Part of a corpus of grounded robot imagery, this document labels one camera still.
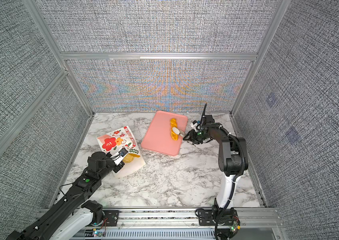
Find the metal tongs with white tips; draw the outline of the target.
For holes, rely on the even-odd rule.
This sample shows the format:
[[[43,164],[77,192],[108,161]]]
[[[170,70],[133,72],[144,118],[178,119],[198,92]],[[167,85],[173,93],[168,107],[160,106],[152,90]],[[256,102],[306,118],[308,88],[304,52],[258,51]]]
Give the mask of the metal tongs with white tips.
[[[176,127],[172,127],[172,132],[173,132],[174,134],[176,134],[176,135],[182,137],[182,138],[185,137],[185,133],[184,133],[183,131],[179,130],[178,128],[176,128]]]

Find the yellow twisted fake bread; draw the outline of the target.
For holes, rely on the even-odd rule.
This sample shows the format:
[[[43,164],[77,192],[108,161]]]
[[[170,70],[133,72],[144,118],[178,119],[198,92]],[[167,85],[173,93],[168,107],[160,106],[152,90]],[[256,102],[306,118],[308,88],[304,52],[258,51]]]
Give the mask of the yellow twisted fake bread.
[[[177,141],[180,135],[180,131],[177,128],[177,121],[175,118],[170,119],[170,136],[174,141]]]

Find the white floral paper bag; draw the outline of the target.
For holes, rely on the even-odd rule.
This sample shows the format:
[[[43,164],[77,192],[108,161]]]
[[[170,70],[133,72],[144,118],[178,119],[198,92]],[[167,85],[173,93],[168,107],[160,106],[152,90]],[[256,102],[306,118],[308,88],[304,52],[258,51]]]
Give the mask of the white floral paper bag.
[[[115,162],[113,175],[117,179],[126,178],[141,170],[146,162],[129,126],[124,126],[96,138],[101,151]]]

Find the long orange fake bread loaf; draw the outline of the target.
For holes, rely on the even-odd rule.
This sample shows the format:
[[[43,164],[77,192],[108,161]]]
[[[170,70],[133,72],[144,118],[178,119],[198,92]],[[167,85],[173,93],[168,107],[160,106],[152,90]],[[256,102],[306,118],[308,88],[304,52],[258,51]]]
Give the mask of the long orange fake bread loaf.
[[[127,164],[127,163],[131,163],[134,159],[138,159],[138,158],[140,158],[140,155],[137,155],[137,154],[134,154],[134,153],[129,153],[123,158],[122,161],[125,164]]]

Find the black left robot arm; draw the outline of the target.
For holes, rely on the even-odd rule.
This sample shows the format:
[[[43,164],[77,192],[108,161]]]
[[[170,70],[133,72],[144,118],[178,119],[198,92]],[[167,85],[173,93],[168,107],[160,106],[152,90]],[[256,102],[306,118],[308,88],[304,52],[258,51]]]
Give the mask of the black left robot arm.
[[[42,217],[23,231],[13,231],[8,240],[61,240],[70,239],[74,228],[79,229],[100,224],[105,220],[102,205],[90,201],[101,181],[110,172],[123,168],[122,160],[128,150],[122,148],[115,155],[95,152],[87,159],[88,166],[83,170],[66,194],[54,204]]]

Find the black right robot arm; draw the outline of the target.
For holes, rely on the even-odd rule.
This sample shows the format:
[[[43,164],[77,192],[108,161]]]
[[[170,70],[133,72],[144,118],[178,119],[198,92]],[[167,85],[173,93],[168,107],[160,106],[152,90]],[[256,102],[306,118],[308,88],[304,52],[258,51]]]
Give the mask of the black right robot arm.
[[[216,228],[228,221],[234,223],[234,231],[238,229],[239,219],[231,206],[236,192],[236,185],[248,169],[248,153],[246,140],[229,132],[221,123],[217,123],[212,115],[202,113],[199,121],[191,123],[191,130],[183,140],[193,145],[209,143],[213,140],[219,144],[218,167],[222,172],[220,192],[212,206],[212,219]]]

